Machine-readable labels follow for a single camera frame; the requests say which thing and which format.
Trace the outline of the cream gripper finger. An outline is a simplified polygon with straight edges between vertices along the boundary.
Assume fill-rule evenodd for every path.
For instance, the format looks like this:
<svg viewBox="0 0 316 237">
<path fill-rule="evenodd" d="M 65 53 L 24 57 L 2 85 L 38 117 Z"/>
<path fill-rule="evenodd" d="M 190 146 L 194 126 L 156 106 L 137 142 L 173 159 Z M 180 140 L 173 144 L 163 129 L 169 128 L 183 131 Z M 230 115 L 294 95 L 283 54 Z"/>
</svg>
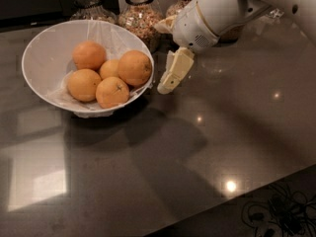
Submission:
<svg viewBox="0 0 316 237">
<path fill-rule="evenodd" d="M 179 47 L 175 52 L 169 50 L 166 70 L 163 73 L 157 90 L 160 94 L 173 92 L 187 76 L 195 62 L 195 54 L 186 47 Z"/>
<path fill-rule="evenodd" d="M 154 25 L 154 29 L 160 34 L 172 34 L 177 16 L 169 16 Z"/>
</svg>

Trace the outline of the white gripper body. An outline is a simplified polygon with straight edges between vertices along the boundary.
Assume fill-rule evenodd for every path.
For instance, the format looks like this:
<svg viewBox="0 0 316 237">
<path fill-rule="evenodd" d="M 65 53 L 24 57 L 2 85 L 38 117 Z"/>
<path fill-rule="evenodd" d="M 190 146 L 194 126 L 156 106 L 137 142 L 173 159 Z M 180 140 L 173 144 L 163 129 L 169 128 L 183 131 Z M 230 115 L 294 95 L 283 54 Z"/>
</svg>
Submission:
<svg viewBox="0 0 316 237">
<path fill-rule="evenodd" d="M 264 12 L 260 0 L 194 0 L 175 19 L 173 41 L 193 53 L 214 46 L 228 31 Z"/>
</svg>

